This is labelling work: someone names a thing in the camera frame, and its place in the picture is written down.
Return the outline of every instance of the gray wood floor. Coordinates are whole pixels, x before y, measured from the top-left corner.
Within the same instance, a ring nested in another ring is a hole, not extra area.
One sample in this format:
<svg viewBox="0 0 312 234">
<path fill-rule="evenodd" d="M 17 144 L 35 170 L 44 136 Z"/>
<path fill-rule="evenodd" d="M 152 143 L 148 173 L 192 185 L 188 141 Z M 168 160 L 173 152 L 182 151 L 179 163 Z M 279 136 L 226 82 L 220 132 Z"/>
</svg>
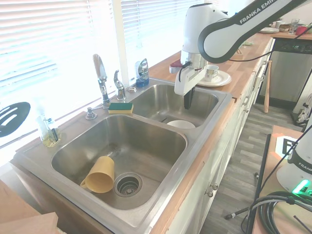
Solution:
<svg viewBox="0 0 312 234">
<path fill-rule="evenodd" d="M 224 216 L 252 203 L 257 183 L 254 173 L 260 171 L 267 134 L 272 133 L 273 125 L 301 131 L 293 125 L 290 111 L 270 107 L 265 114 L 263 105 L 252 107 L 200 234 L 242 233 L 240 223 L 246 214 L 231 220 Z"/>
</svg>

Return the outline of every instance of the dish soap bottle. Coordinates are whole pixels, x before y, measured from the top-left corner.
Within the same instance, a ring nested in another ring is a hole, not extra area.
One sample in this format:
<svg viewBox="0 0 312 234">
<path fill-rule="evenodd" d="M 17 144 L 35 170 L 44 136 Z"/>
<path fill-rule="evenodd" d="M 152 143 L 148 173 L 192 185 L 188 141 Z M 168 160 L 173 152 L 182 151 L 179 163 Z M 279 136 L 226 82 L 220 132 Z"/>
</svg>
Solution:
<svg viewBox="0 0 312 234">
<path fill-rule="evenodd" d="M 38 130 L 40 134 L 40 139 L 46 147 L 53 147 L 60 142 L 61 133 L 52 118 L 48 118 L 45 115 L 42 106 L 37 107 L 38 117 L 36 122 L 38 124 Z"/>
<path fill-rule="evenodd" d="M 135 70 L 136 70 L 136 86 L 143 87 L 145 85 L 148 85 L 150 78 L 147 59 L 145 58 L 142 61 L 137 61 L 135 65 Z"/>
</svg>

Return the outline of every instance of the green light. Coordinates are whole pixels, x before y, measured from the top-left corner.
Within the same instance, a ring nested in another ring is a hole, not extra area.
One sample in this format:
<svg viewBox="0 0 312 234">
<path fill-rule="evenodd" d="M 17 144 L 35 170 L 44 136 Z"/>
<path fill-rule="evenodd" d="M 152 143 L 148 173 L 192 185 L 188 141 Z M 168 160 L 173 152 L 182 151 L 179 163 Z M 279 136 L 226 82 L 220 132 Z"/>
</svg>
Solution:
<svg viewBox="0 0 312 234">
<path fill-rule="evenodd" d="M 297 194 L 298 192 L 300 192 L 300 190 L 302 190 L 303 187 L 305 187 L 307 184 L 309 183 L 309 181 L 307 179 L 302 180 L 300 182 L 300 184 L 298 184 L 298 186 L 292 191 L 293 194 Z"/>
</svg>

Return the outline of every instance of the stainless steel dishwasher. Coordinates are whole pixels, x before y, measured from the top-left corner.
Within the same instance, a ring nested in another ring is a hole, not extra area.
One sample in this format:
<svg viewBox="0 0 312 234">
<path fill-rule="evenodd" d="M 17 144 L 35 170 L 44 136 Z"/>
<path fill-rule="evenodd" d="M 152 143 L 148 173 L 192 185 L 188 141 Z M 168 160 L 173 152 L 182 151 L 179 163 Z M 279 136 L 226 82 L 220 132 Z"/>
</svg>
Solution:
<svg viewBox="0 0 312 234">
<path fill-rule="evenodd" d="M 273 50 L 270 104 L 294 108 L 311 73 L 312 40 L 276 39 Z M 266 86 L 267 73 L 260 96 L 265 96 Z"/>
</svg>

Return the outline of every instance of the sponge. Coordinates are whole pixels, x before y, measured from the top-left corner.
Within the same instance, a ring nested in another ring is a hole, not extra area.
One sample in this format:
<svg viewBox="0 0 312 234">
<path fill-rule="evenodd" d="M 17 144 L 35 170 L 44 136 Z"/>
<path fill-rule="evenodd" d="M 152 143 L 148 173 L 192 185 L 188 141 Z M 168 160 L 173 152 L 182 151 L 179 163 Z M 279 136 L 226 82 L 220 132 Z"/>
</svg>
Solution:
<svg viewBox="0 0 312 234">
<path fill-rule="evenodd" d="M 132 114 L 133 103 L 111 103 L 108 108 L 110 114 Z"/>
</svg>

